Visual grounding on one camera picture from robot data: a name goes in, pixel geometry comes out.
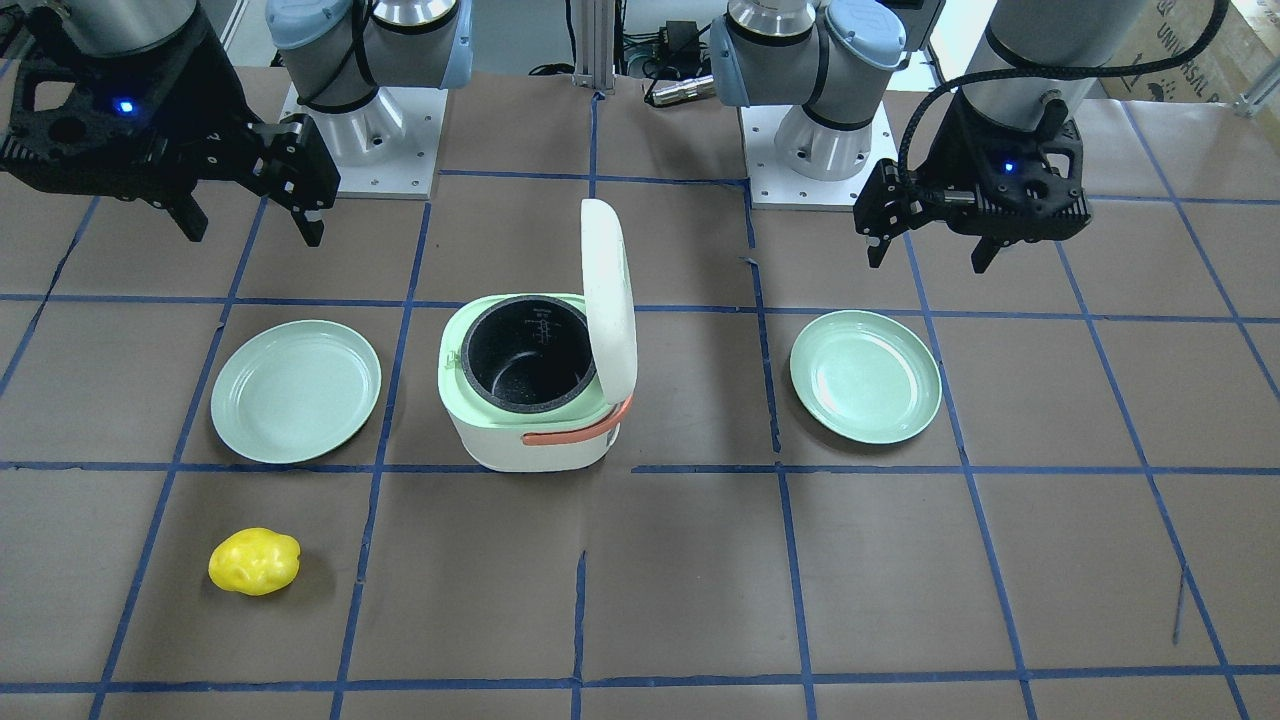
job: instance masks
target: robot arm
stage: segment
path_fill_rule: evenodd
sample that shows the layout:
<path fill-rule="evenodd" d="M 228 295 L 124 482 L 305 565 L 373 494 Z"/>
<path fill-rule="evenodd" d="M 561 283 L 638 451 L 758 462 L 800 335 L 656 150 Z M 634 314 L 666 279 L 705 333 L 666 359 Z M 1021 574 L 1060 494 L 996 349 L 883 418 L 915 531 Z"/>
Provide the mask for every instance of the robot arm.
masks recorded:
<path fill-rule="evenodd" d="M 819 10 L 805 0 L 733 0 L 712 24 L 709 45 L 721 101 L 794 105 L 774 136 L 778 159 L 805 177 L 838 181 L 867 161 L 872 119 L 908 31 L 874 0 Z"/>
<path fill-rule="evenodd" d="M 1000 0 L 969 74 L 931 92 L 908 124 L 897 161 L 876 163 L 854 204 L 879 266 L 892 238 L 941 220 L 979 236 L 982 273 L 1014 242 L 1066 240 L 1092 219 L 1082 184 L 1084 143 L 1071 119 L 1092 78 L 1178 67 L 1221 26 L 1215 0 L 1201 40 L 1174 58 L 1103 68 L 1144 0 Z M 795 105 L 774 136 L 777 159 L 819 181 L 863 172 L 869 128 L 902 53 L 918 50 L 941 0 L 731 0 L 712 26 L 716 94 L 726 105 Z M 924 109 L 954 97 L 928 158 L 908 170 Z"/>
<path fill-rule="evenodd" d="M 445 94 L 434 88 L 471 79 L 471 0 L 270 0 L 266 20 L 297 105 L 315 118 L 344 176 L 343 195 L 376 196 L 357 178 L 375 168 L 383 181 L 397 178 L 401 159 L 435 158 L 439 124 L 407 118 L 421 115 L 417 100 L 443 105 Z M 422 187 L 425 196 L 430 182 Z"/>
<path fill-rule="evenodd" d="M 209 224 L 200 179 L 236 181 L 289 209 L 307 245 L 338 170 L 307 115 L 261 122 L 196 0 L 23 0 L 36 46 L 17 70 L 0 169 L 45 192 L 142 200 L 187 238 Z M 44 83 L 67 101 L 37 106 Z"/>
<path fill-rule="evenodd" d="M 969 74 L 931 92 L 911 117 L 897 161 L 877 163 L 854 205 L 868 259 L 879 266 L 890 241 L 929 222 L 978 236 L 983 273 L 1015 242 L 1061 241 L 1092 219 L 1082 184 L 1084 143 L 1071 117 L 1092 78 L 1175 68 L 1212 41 L 1229 0 L 1215 0 L 1201 38 L 1178 55 L 1103 68 L 1137 20 L 1143 0 L 1001 0 Z M 908 151 L 928 105 L 959 88 L 928 158 L 915 170 Z"/>

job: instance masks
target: black cable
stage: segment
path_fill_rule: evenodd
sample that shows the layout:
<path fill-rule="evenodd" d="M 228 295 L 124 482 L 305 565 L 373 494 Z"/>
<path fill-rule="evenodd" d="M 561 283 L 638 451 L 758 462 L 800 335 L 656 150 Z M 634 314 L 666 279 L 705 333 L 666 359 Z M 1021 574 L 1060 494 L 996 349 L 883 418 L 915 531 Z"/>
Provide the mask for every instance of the black cable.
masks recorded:
<path fill-rule="evenodd" d="M 626 17 L 626 8 L 622 0 L 613 0 L 613 72 L 625 73 L 625 59 L 622 53 L 622 46 L 625 42 L 625 35 L 622 35 L 622 23 Z"/>
<path fill-rule="evenodd" d="M 548 63 L 529 70 L 531 76 L 567 76 L 573 74 L 573 65 L 568 63 Z"/>
<path fill-rule="evenodd" d="M 577 65 L 577 36 L 573 35 L 573 0 L 564 0 L 564 27 L 568 28 L 568 53 Z"/>
<path fill-rule="evenodd" d="M 1213 0 L 1213 12 L 1210 15 L 1208 24 L 1201 33 L 1199 38 L 1187 50 L 1174 55 L 1172 58 L 1166 58 L 1164 60 L 1155 60 L 1151 63 L 1142 63 L 1139 65 L 1121 65 L 1110 68 L 1070 68 L 1070 67 L 1053 67 L 1053 65 L 1032 65 L 1025 68 L 1009 68 L 1004 70 L 986 70 L 980 73 L 972 73 L 966 76 L 960 76 L 933 88 L 924 100 L 920 101 L 919 106 L 915 108 L 915 113 L 911 113 L 911 119 L 908 120 L 906 128 L 902 131 L 902 143 L 897 150 L 897 167 L 901 170 L 901 177 L 905 181 L 904 184 L 906 191 L 910 192 L 915 187 L 915 179 L 911 173 L 906 169 L 908 152 L 911 149 L 911 138 L 915 136 L 915 129 L 924 118 L 924 113 L 929 109 L 938 97 L 951 92 L 952 90 L 972 85 L 975 82 L 989 82 L 993 79 L 1012 79 L 1023 77 L 1038 77 L 1046 79 L 1089 79 L 1089 78 L 1105 78 L 1105 77 L 1125 77 L 1135 74 L 1158 73 L 1171 68 L 1176 68 L 1188 60 L 1199 55 L 1208 44 L 1213 41 L 1217 36 L 1217 31 L 1222 27 L 1222 20 L 1226 19 L 1226 12 L 1230 9 L 1230 0 Z"/>
<path fill-rule="evenodd" d="M 302 106 L 311 105 L 311 102 L 314 102 L 316 97 L 320 97 L 321 95 L 324 95 L 325 91 L 329 90 L 329 86 L 332 86 L 334 83 L 334 81 L 338 79 L 338 76 L 342 74 L 342 70 L 347 67 L 347 63 L 351 61 L 351 58 L 357 51 L 360 53 L 361 56 L 364 56 L 364 54 L 365 54 L 365 28 L 369 27 L 369 20 L 374 17 L 374 8 L 376 8 L 379 3 L 380 3 L 380 0 L 365 0 L 365 3 L 355 3 L 355 4 L 352 4 L 352 6 L 351 6 L 351 13 L 352 13 L 352 17 L 351 17 L 351 45 L 347 46 L 347 51 L 342 54 L 342 59 L 338 60 L 338 64 L 334 67 L 333 72 L 329 73 L 329 77 L 324 81 L 324 83 L 320 86 L 320 90 L 312 92 L 307 97 L 300 96 L 298 100 L 297 100 L 298 105 L 302 105 Z M 364 6 L 365 8 L 365 14 L 364 14 L 364 17 L 361 17 L 357 20 L 356 19 L 356 8 L 358 8 L 358 6 Z M 361 76 L 362 77 L 365 74 L 365 68 L 367 68 L 367 60 L 365 60 L 365 67 L 361 68 Z M 372 83 L 372 79 L 369 78 L 369 77 L 365 77 L 365 81 Z"/>
<path fill-rule="evenodd" d="M 698 33 L 694 35 L 692 37 L 685 40 L 685 42 L 680 47 L 677 47 L 671 55 L 675 56 L 675 55 L 680 55 L 681 53 L 684 53 L 689 47 L 689 45 L 691 42 L 698 41 L 698 38 L 701 37 L 708 29 L 710 29 L 710 27 L 712 27 L 712 23 L 707 23 L 705 26 L 703 26 L 703 29 L 698 31 Z M 654 108 L 657 108 L 657 105 L 653 104 L 653 88 L 658 86 L 658 76 L 660 76 L 662 72 L 666 70 L 667 68 L 671 68 L 671 69 L 676 70 L 677 74 L 680 73 L 678 68 L 673 68 L 671 65 L 663 65 L 663 67 L 658 68 L 658 72 L 655 72 L 653 74 L 653 82 L 649 83 L 649 90 L 646 90 L 644 92 L 644 101 L 646 104 L 649 104 L 649 105 L 653 105 Z"/>

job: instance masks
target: plate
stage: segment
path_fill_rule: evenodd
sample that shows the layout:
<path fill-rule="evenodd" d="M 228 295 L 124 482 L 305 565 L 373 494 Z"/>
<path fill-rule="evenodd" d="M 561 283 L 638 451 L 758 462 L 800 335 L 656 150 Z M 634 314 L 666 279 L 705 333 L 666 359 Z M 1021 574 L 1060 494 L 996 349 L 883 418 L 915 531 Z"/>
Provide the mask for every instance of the plate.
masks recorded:
<path fill-rule="evenodd" d="M 938 364 L 920 338 L 863 310 L 805 325 L 791 348 L 791 383 L 819 423 L 874 445 L 919 434 L 942 400 Z"/>
<path fill-rule="evenodd" d="M 250 460 L 311 460 L 351 439 L 369 420 L 381 375 L 374 347 L 346 325 L 276 325 L 242 345 L 218 373 L 214 428 Z"/>

